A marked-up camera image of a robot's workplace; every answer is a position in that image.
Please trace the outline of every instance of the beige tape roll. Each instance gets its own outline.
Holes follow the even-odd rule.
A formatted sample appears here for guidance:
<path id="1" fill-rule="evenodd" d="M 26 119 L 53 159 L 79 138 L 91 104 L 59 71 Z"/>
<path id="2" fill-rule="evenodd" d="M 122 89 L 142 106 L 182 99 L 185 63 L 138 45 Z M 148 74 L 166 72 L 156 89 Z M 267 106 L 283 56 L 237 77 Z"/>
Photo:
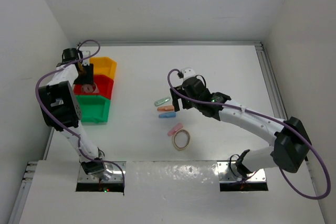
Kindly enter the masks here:
<path id="1" fill-rule="evenodd" d="M 187 144 L 184 146 L 184 147 L 178 147 L 178 145 L 176 144 L 176 142 L 175 142 L 175 138 L 176 138 L 176 136 L 178 135 L 178 134 L 180 134 L 180 133 L 184 133 L 184 134 L 186 134 L 186 136 L 187 136 Z M 186 131 L 186 130 L 179 130 L 179 131 L 177 131 L 174 135 L 173 135 L 173 145 L 174 145 L 174 147 L 175 147 L 175 149 L 177 149 L 178 151 L 183 151 L 184 149 L 186 149 L 187 147 L 188 147 L 188 145 L 189 145 L 189 143 L 190 143 L 190 139 L 191 139 L 191 137 L 190 137 L 190 133 L 189 133 L 189 131 Z"/>

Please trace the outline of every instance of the wall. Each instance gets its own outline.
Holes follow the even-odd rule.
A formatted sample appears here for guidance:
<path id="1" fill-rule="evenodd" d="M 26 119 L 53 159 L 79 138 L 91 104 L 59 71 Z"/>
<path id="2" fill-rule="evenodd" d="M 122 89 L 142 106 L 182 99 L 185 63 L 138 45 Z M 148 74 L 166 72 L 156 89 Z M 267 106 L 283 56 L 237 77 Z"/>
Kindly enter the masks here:
<path id="1" fill-rule="evenodd" d="M 284 0 L 46 0 L 72 42 L 261 40 Z"/>
<path id="2" fill-rule="evenodd" d="M 7 223 L 28 161 L 42 158 L 49 129 L 37 79 L 69 42 L 44 0 L 0 0 L 0 223 Z"/>
<path id="3" fill-rule="evenodd" d="M 266 40 L 271 64 L 289 115 L 301 118 L 336 181 L 336 0 L 286 0 Z M 310 158 L 320 193 L 325 178 Z M 336 191 L 322 200 L 327 223 L 336 222 Z"/>

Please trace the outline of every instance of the yellow bin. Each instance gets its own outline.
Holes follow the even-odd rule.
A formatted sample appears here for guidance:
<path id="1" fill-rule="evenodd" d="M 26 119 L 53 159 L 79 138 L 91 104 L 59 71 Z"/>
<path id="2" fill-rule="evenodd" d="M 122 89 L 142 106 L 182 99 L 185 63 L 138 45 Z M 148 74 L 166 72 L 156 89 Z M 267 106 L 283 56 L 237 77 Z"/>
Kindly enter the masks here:
<path id="1" fill-rule="evenodd" d="M 93 57 L 90 58 L 90 63 L 93 64 L 93 74 L 103 74 L 114 80 L 117 68 L 114 60 L 108 57 Z"/>

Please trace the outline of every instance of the plastic bin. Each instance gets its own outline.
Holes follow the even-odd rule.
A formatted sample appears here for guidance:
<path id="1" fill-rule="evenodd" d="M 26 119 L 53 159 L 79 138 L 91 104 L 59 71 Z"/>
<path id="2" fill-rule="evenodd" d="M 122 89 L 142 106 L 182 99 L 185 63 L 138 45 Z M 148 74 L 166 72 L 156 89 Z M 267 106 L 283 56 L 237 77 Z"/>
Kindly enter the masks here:
<path id="1" fill-rule="evenodd" d="M 77 95 L 82 122 L 104 123 L 109 119 L 111 101 L 101 95 Z"/>
<path id="2" fill-rule="evenodd" d="M 109 100 L 112 97 L 114 81 L 102 74 L 93 76 L 93 82 L 97 85 L 98 93 L 87 93 L 82 91 L 82 85 L 75 85 L 74 93 L 77 95 L 101 95 Z"/>
<path id="3" fill-rule="evenodd" d="M 116 74 L 117 63 L 108 57 L 93 57 L 90 58 L 90 63 L 93 64 L 93 74 L 103 74 L 114 80 Z"/>

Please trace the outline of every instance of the white table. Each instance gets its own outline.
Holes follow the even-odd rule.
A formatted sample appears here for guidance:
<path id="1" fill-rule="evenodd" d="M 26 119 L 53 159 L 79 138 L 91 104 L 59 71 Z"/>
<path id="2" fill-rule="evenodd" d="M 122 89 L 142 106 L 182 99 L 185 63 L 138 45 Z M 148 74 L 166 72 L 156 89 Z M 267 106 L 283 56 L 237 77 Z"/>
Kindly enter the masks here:
<path id="1" fill-rule="evenodd" d="M 109 121 L 85 130 L 107 159 L 127 162 L 125 196 L 75 192 L 78 156 L 55 132 L 20 223 L 324 223 L 318 202 L 298 196 L 276 168 L 266 169 L 269 191 L 219 192 L 215 161 L 265 147 L 265 141 L 194 109 L 158 118 L 153 103 L 170 94 L 167 73 L 187 66 L 205 77 L 211 92 L 273 115 L 253 45 L 110 46 L 98 56 L 118 63 Z M 167 136 L 178 122 L 192 135 L 181 152 Z M 306 164 L 289 178 L 314 195 Z"/>

